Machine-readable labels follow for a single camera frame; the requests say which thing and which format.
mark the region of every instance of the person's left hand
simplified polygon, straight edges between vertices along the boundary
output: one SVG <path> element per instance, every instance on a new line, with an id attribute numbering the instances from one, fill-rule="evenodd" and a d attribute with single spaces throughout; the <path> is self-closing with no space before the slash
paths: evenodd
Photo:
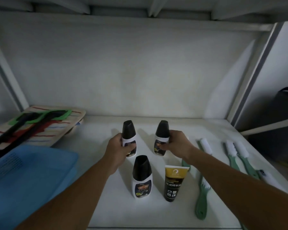
<path id="1" fill-rule="evenodd" d="M 122 134 L 119 133 L 111 138 L 108 142 L 106 152 L 102 158 L 107 165 L 111 167 L 111 174 L 114 174 L 117 168 L 123 164 L 126 155 L 135 149 L 136 144 L 129 144 L 126 147 L 122 146 Z"/>

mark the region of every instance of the black label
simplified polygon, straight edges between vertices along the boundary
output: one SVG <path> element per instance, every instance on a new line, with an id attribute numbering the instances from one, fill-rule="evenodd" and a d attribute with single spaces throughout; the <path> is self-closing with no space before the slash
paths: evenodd
<path id="1" fill-rule="evenodd" d="M 164 156 L 165 150 L 161 150 L 161 149 L 159 148 L 159 146 L 157 146 L 158 143 L 159 143 L 159 144 L 165 144 L 166 142 L 161 142 L 161 141 L 159 141 L 159 140 L 156 139 L 155 145 L 154 145 L 154 152 L 155 152 L 155 154 L 157 154 L 157 155 L 159 155 L 159 156 Z"/>
<path id="2" fill-rule="evenodd" d="M 164 198 L 168 202 L 173 202 L 182 184 L 183 178 L 165 177 Z"/>
<path id="3" fill-rule="evenodd" d="M 145 183 L 139 183 L 135 185 L 134 192 L 137 198 L 142 198 L 149 195 L 150 191 L 151 191 L 151 180 Z"/>
<path id="4" fill-rule="evenodd" d="M 125 143 L 125 145 L 124 146 L 127 146 L 127 145 L 129 145 L 129 144 L 132 144 L 132 143 L 135 143 L 135 140 L 134 141 L 132 141 L 132 142 L 129 142 L 129 143 Z M 137 147 L 135 147 L 135 149 L 134 150 L 132 150 L 126 157 L 130 157 L 130 156 L 133 156 L 135 153 L 136 153 L 136 151 L 137 151 Z"/>

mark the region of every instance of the black bottle cap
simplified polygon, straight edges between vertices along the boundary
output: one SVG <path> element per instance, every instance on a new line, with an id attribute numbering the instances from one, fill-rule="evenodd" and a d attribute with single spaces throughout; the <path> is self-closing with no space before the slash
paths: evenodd
<path id="1" fill-rule="evenodd" d="M 132 176 L 137 181 L 144 181 L 151 175 L 151 167 L 147 156 L 140 155 L 135 158 Z"/>
<path id="2" fill-rule="evenodd" d="M 122 137 L 124 139 L 131 139 L 134 136 L 135 136 L 135 129 L 133 122 L 131 120 L 125 121 L 123 124 Z"/>
<path id="3" fill-rule="evenodd" d="M 158 125 L 156 136 L 160 138 L 169 138 L 169 123 L 166 120 L 161 120 Z"/>

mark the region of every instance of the person's left arm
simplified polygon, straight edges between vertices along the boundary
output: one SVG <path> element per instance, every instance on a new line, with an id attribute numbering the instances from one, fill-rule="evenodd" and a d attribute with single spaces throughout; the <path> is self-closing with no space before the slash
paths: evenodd
<path id="1" fill-rule="evenodd" d="M 121 134 L 109 140 L 102 159 L 65 191 L 30 215 L 16 230 L 64 229 L 85 230 L 90 222 L 108 177 L 136 147 L 121 146 Z"/>

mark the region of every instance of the white bottle with black cap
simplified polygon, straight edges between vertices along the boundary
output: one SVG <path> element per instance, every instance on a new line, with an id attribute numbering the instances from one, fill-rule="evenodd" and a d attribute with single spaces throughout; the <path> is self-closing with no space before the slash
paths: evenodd
<path id="1" fill-rule="evenodd" d="M 122 146 L 125 147 L 132 143 L 136 143 L 136 133 L 133 122 L 131 120 L 128 120 L 125 121 L 123 124 Z M 137 147 L 135 147 L 135 149 L 133 149 L 126 157 L 134 156 L 136 153 L 137 153 Z"/>
<path id="2" fill-rule="evenodd" d="M 154 153 L 158 156 L 164 156 L 165 150 L 161 150 L 159 146 L 157 146 L 157 144 L 165 144 L 168 142 L 169 142 L 169 123 L 165 120 L 161 120 L 155 135 Z"/>
<path id="3" fill-rule="evenodd" d="M 147 156 L 135 158 L 132 171 L 132 194 L 135 198 L 147 197 L 153 186 L 153 174 Z"/>

